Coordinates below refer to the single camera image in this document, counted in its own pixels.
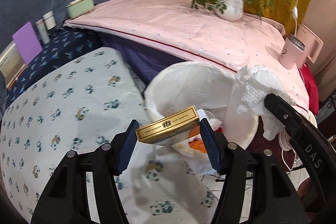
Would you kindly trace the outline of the orange plastic bag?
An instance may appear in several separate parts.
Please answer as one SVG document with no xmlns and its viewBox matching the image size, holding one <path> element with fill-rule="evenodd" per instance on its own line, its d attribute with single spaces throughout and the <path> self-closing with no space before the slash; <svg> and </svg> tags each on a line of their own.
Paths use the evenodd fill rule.
<svg viewBox="0 0 336 224">
<path fill-rule="evenodd" d="M 199 127 L 193 128 L 188 135 L 188 145 L 190 148 L 201 153 L 207 153 L 205 145 L 202 141 Z"/>
</svg>

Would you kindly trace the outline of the gold cigarette box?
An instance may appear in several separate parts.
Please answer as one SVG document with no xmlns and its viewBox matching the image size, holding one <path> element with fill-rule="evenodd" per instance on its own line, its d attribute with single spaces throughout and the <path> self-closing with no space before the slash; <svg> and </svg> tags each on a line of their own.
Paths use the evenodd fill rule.
<svg viewBox="0 0 336 224">
<path fill-rule="evenodd" d="M 141 143 L 171 146 L 189 138 L 190 132 L 199 126 L 199 116 L 194 106 L 136 129 Z"/>
</svg>

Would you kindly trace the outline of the white paper towel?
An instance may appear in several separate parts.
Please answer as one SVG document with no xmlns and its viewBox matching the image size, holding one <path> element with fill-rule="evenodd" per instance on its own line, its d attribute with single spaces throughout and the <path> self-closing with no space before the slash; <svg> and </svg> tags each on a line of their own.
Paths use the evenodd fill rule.
<svg viewBox="0 0 336 224">
<path fill-rule="evenodd" d="M 285 91 L 279 78 L 268 67 L 244 66 L 236 73 L 231 95 L 234 113 L 243 115 L 250 111 L 260 116 L 264 124 L 263 136 L 268 141 L 273 140 L 284 129 L 283 124 L 264 106 L 265 97 L 271 93 L 280 96 L 290 106 L 295 105 L 295 100 Z"/>
</svg>

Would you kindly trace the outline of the white lined trash bin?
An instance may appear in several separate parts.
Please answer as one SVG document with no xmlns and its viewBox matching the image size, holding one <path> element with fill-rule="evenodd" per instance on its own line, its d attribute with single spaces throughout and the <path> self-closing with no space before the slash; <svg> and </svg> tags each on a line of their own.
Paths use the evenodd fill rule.
<svg viewBox="0 0 336 224">
<path fill-rule="evenodd" d="M 229 142 L 247 149 L 258 128 L 253 112 L 237 114 L 233 106 L 235 74 L 197 61 L 176 63 L 159 72 L 144 92 L 147 112 L 157 121 L 195 106 L 214 115 L 211 125 Z"/>
</svg>

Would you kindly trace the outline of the panda print tablecloth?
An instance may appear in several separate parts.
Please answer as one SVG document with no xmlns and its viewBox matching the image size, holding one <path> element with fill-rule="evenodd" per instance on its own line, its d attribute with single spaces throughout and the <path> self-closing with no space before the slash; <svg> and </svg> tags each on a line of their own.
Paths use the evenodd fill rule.
<svg viewBox="0 0 336 224">
<path fill-rule="evenodd" d="M 94 151 L 132 120 L 149 123 L 142 96 L 112 48 L 69 62 L 20 95 L 1 124 L 2 177 L 18 213 L 31 220 L 66 152 Z M 210 223 L 218 203 L 169 147 L 137 143 L 114 183 L 131 223 Z"/>
</svg>

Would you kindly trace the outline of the red cloth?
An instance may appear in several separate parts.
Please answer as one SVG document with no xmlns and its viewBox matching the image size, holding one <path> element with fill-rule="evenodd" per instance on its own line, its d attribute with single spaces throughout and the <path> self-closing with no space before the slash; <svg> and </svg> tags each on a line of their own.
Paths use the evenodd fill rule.
<svg viewBox="0 0 336 224">
<path fill-rule="evenodd" d="M 316 81 L 307 63 L 303 63 L 298 70 L 309 96 L 309 110 L 314 115 L 317 115 L 319 111 L 319 95 Z"/>
</svg>

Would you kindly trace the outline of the pink thermos cup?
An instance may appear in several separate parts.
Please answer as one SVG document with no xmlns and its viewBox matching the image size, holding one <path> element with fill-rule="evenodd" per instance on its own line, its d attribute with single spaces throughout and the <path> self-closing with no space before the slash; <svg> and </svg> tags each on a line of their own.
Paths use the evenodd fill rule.
<svg viewBox="0 0 336 224">
<path fill-rule="evenodd" d="M 286 69 L 291 70 L 299 57 L 303 54 L 305 45 L 293 34 L 285 39 L 284 47 L 278 56 L 279 63 Z"/>
</svg>

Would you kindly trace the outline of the navy dragonfly print cloth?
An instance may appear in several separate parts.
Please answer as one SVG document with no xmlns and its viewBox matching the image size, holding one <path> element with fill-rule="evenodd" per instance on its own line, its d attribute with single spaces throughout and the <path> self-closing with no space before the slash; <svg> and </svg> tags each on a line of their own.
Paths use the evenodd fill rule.
<svg viewBox="0 0 336 224">
<path fill-rule="evenodd" d="M 102 47 L 100 36 L 93 31 L 59 28 L 51 41 L 43 46 L 42 51 L 33 58 L 7 91 L 6 106 L 55 69 L 100 47 Z"/>
</svg>

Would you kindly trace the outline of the pink tablecloth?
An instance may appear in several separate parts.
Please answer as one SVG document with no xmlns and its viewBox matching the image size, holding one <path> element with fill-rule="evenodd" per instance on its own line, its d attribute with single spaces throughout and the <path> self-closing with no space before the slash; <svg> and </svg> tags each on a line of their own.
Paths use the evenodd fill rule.
<svg viewBox="0 0 336 224">
<path fill-rule="evenodd" d="M 111 0 L 65 25 L 133 40 L 188 61 L 202 61 L 236 72 L 244 66 L 268 67 L 303 109 L 309 96 L 297 68 L 278 62 L 284 38 L 271 24 L 245 15 L 237 22 L 188 0 Z"/>
</svg>

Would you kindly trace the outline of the purple card box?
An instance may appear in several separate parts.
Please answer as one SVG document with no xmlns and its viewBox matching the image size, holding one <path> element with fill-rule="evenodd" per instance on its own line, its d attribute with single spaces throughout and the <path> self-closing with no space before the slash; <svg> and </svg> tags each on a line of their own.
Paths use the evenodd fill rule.
<svg viewBox="0 0 336 224">
<path fill-rule="evenodd" d="M 13 34 L 12 39 L 26 65 L 29 65 L 43 49 L 31 22 L 27 22 L 17 30 L 17 32 Z"/>
</svg>

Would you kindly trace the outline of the beige book box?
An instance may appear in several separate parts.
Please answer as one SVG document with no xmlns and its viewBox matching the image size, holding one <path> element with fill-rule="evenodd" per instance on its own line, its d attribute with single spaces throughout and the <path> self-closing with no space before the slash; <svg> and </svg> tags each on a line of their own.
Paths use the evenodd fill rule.
<svg viewBox="0 0 336 224">
<path fill-rule="evenodd" d="M 18 77 L 26 69 L 21 54 L 12 40 L 1 53 L 1 73 L 5 78 L 6 88 L 10 89 Z"/>
</svg>

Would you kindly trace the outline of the white ceramic plant pot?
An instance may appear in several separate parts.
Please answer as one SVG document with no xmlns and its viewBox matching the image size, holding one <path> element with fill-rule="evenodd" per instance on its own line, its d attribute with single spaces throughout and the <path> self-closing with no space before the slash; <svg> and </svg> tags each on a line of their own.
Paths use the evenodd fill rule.
<svg viewBox="0 0 336 224">
<path fill-rule="evenodd" d="M 244 15 L 243 0 L 217 0 L 214 5 L 215 14 L 227 21 L 236 22 Z"/>
</svg>

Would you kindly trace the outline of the white jar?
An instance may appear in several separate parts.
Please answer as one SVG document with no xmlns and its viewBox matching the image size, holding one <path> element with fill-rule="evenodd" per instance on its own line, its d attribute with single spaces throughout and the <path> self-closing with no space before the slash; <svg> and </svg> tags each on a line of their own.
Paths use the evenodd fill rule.
<svg viewBox="0 0 336 224">
<path fill-rule="evenodd" d="M 53 11 L 49 11 L 44 14 L 43 20 L 47 30 L 52 30 L 54 27 L 56 27 L 56 20 Z"/>
</svg>

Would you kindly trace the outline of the mint green box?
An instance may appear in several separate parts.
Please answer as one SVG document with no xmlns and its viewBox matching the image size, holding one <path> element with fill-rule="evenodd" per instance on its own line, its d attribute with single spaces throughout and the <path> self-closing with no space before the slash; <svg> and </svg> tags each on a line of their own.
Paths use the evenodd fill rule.
<svg viewBox="0 0 336 224">
<path fill-rule="evenodd" d="M 91 12 L 93 9 L 93 0 L 75 0 L 66 6 L 67 14 L 71 19 L 75 19 L 87 12 Z"/>
</svg>

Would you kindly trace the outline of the white slim bottle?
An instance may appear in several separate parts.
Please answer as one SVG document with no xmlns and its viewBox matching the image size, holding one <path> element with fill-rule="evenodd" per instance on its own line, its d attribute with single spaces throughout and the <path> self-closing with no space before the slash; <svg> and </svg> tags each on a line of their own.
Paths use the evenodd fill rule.
<svg viewBox="0 0 336 224">
<path fill-rule="evenodd" d="M 35 23 L 35 25 L 37 27 L 37 30 L 39 32 L 43 44 L 48 44 L 50 42 L 50 38 L 44 20 L 43 19 L 38 20 Z"/>
</svg>

